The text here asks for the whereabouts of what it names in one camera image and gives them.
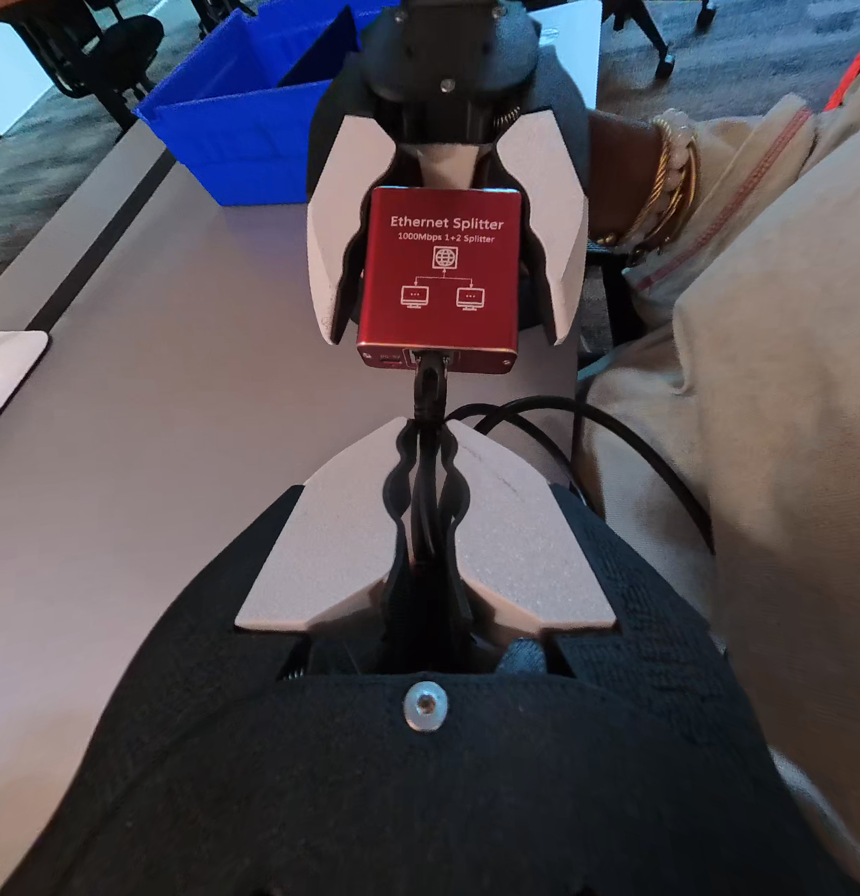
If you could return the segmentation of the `black bin divider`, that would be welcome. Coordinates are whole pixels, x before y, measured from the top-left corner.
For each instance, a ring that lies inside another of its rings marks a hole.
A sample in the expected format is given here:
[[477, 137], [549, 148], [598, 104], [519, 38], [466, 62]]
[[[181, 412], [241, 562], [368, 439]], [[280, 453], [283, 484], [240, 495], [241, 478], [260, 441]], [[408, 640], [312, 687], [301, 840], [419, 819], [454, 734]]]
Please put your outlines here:
[[283, 89], [330, 81], [340, 73], [346, 58], [358, 50], [356, 20], [351, 6], [347, 5], [277, 82], [276, 87]]

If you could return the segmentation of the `person's beige clothing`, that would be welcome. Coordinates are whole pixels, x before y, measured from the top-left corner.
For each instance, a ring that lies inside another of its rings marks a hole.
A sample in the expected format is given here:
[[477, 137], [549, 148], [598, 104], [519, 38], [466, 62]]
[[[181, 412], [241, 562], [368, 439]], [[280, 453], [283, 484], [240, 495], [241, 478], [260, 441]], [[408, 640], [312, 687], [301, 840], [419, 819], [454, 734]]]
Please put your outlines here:
[[[614, 434], [583, 424], [576, 466], [727, 648], [791, 807], [860, 893], [860, 73], [834, 109], [796, 183], [585, 394], [693, 490], [714, 555]], [[689, 181], [664, 200], [691, 201], [689, 137], [657, 124]]]

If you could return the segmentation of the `blue plastic bin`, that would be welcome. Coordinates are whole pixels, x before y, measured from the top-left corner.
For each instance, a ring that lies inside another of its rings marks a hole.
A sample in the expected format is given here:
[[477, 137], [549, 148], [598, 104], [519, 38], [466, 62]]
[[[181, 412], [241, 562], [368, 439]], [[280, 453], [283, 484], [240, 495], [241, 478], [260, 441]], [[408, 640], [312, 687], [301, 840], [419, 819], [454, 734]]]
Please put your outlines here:
[[394, 2], [283, 1], [234, 12], [137, 106], [221, 206], [301, 204], [312, 118], [331, 81], [277, 82], [342, 10], [361, 33]]

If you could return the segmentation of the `person's right hand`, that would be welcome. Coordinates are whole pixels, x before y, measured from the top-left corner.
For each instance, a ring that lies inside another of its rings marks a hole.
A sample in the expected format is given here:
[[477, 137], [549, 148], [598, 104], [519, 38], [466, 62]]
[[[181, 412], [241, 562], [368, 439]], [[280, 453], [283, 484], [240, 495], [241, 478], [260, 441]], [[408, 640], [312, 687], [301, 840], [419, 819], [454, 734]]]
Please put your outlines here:
[[662, 139], [651, 123], [593, 110], [589, 114], [589, 239], [621, 238], [648, 202]]

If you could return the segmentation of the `black office chair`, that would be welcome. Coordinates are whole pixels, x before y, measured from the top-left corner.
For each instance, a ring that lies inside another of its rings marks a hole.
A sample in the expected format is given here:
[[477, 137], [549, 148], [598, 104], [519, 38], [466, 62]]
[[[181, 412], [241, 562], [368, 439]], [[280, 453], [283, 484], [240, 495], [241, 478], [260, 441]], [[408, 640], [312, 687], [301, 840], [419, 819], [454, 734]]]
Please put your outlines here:
[[125, 96], [142, 100], [154, 87], [148, 69], [165, 38], [157, 18], [123, 17], [117, 2], [54, 2], [12, 28], [60, 94], [94, 97], [121, 133], [133, 127]]

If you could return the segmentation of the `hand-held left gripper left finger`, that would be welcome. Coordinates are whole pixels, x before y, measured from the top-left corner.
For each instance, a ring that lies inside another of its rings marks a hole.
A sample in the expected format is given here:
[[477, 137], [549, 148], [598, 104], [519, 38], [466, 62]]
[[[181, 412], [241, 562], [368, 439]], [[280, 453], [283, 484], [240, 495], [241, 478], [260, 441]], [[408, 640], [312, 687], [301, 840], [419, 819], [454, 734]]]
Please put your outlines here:
[[408, 556], [409, 424], [392, 419], [305, 481], [237, 613], [238, 628], [310, 633], [377, 610], [379, 588]]

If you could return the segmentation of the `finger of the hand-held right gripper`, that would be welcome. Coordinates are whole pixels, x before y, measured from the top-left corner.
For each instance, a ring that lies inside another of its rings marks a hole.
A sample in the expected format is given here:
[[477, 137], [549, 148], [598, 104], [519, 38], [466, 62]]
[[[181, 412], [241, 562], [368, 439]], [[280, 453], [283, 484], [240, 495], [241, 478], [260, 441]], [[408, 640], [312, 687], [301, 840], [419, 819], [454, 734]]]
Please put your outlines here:
[[395, 154], [395, 142], [373, 118], [345, 116], [307, 204], [312, 306], [319, 331], [329, 344], [337, 345], [346, 329], [346, 255], [362, 230], [366, 201]]
[[523, 329], [542, 327], [549, 345], [569, 336], [585, 279], [589, 236], [589, 118], [585, 106], [520, 114], [485, 156], [486, 186], [522, 198]]

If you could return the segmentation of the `red ethernet splitter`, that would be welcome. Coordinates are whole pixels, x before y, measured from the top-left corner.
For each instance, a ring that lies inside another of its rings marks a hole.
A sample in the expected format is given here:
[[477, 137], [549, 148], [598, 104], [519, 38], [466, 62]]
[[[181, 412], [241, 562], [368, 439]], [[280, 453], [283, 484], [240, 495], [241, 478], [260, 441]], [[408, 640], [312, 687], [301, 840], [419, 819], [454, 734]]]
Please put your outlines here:
[[522, 196], [378, 186], [371, 195], [357, 349], [365, 365], [506, 375], [518, 355]]

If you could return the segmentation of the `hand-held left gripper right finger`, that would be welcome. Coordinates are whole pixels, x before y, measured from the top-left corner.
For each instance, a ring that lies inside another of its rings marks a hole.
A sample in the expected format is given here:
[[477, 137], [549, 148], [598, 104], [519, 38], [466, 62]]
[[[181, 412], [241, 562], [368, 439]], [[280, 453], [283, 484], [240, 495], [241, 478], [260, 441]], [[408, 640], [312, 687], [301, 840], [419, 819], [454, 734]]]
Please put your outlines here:
[[468, 490], [455, 563], [480, 636], [504, 648], [518, 638], [612, 630], [615, 611], [548, 480], [461, 422], [447, 430]]

